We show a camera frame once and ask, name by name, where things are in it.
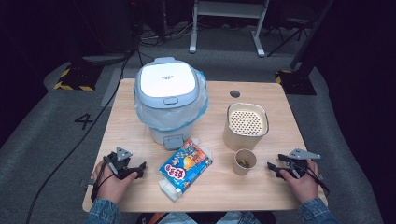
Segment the black striped stand base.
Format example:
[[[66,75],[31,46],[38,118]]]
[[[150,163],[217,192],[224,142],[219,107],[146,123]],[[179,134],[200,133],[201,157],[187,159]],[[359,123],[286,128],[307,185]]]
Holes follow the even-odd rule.
[[[69,64],[61,73],[54,89],[94,91],[102,71],[102,66],[76,67],[73,64]]]
[[[298,71],[278,70],[275,73],[276,82],[280,84],[286,94],[316,95],[314,86],[308,76]]]

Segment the person's left hand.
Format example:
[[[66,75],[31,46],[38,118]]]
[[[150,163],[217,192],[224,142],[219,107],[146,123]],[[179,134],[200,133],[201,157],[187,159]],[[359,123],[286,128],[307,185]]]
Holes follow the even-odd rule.
[[[137,173],[131,173],[119,180],[113,175],[109,166],[104,161],[100,161],[92,173],[92,178],[100,185],[97,197],[118,204],[136,176]]]

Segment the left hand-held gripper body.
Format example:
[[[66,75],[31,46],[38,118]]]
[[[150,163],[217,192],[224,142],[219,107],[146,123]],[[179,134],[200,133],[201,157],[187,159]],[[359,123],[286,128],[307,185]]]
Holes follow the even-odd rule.
[[[128,167],[132,156],[132,152],[122,147],[116,147],[116,151],[112,151],[107,156],[104,156],[104,161],[109,165],[110,170],[116,178],[124,179],[129,174],[136,172],[135,168]]]

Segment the beige round container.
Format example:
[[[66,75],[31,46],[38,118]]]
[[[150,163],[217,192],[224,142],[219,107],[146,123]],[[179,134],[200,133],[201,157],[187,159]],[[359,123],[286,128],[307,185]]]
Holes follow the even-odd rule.
[[[229,105],[255,105],[255,104],[248,104],[248,103],[234,103]],[[228,110],[227,108],[227,115],[226,115],[226,122],[223,131],[223,142],[224,144],[231,150],[237,151],[241,148],[253,149],[263,138],[263,136],[259,137],[252,137],[252,136],[243,136],[234,133],[228,123]]]

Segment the perforated strainer insert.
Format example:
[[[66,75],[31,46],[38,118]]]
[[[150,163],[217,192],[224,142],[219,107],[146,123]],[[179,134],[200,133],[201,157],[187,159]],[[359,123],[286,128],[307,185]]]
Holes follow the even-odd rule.
[[[230,106],[228,123],[234,133],[243,136],[264,136],[269,130],[266,112],[257,105]]]

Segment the person's lap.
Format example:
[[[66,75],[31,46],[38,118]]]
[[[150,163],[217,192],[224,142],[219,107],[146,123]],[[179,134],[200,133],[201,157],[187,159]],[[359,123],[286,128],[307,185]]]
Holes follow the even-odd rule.
[[[272,212],[142,213],[134,224],[276,224]]]

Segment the blue snack packet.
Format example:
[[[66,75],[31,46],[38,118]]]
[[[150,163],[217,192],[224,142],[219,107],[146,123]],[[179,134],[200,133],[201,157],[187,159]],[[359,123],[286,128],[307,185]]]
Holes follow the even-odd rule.
[[[160,168],[160,189],[173,202],[213,163],[212,153],[197,138],[187,140]]]

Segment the person's right hand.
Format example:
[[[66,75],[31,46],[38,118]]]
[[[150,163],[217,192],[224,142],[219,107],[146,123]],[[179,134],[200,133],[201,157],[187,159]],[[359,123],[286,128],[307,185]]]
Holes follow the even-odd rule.
[[[318,197],[318,184],[309,174],[296,179],[285,170],[281,170],[280,173],[290,185],[291,191],[299,203],[305,203]]]

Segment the white desk frame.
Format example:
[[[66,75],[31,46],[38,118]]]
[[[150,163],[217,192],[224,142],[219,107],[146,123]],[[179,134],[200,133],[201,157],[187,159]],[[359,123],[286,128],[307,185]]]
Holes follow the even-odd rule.
[[[260,33],[270,0],[263,0],[259,4],[250,3],[230,3],[230,2],[210,2],[207,0],[194,0],[192,10],[192,32],[189,52],[195,53],[197,50],[198,36],[198,17],[199,16],[218,16],[243,19],[257,19],[256,29],[251,32],[252,39],[259,57],[265,56]]]

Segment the brown paper cup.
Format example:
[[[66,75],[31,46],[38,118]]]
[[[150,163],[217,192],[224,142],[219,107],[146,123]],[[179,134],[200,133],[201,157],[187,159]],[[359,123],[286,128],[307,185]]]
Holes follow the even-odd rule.
[[[237,161],[244,159],[249,162],[250,167],[249,168],[243,168],[238,165]],[[233,158],[233,171],[237,175],[246,175],[251,169],[253,169],[256,166],[257,163],[257,158],[256,155],[249,149],[241,148],[238,151],[235,152],[234,158]]]

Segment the black tripod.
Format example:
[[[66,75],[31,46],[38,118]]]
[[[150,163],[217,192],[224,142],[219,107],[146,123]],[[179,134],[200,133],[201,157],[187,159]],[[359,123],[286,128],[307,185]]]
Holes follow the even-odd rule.
[[[268,53],[267,56],[270,57],[273,53],[275,53],[277,50],[282,48],[296,35],[298,35],[298,38],[301,38],[301,33],[306,34],[305,30],[309,27],[309,24],[310,24],[309,20],[282,17],[277,25],[278,31],[280,32],[281,27],[283,27],[288,30],[295,29],[295,32],[292,35],[290,35],[287,39],[284,39],[281,35],[282,43],[279,46],[277,46],[275,49],[273,49],[270,53]]]

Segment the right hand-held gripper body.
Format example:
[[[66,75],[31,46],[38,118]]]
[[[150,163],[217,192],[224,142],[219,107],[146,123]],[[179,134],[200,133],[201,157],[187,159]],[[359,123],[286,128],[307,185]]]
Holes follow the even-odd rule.
[[[292,175],[295,178],[301,178],[306,172],[307,161],[318,160],[320,155],[300,148],[295,148],[286,156],[286,158]]]

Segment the translucent blue bin liner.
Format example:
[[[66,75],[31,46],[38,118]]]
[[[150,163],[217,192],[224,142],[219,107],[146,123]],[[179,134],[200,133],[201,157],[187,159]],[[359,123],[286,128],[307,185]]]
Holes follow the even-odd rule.
[[[168,132],[184,128],[199,119],[208,108],[206,79],[201,71],[194,69],[198,78],[199,96],[190,104],[175,108],[154,108],[145,105],[134,85],[134,108],[139,119],[150,128]]]

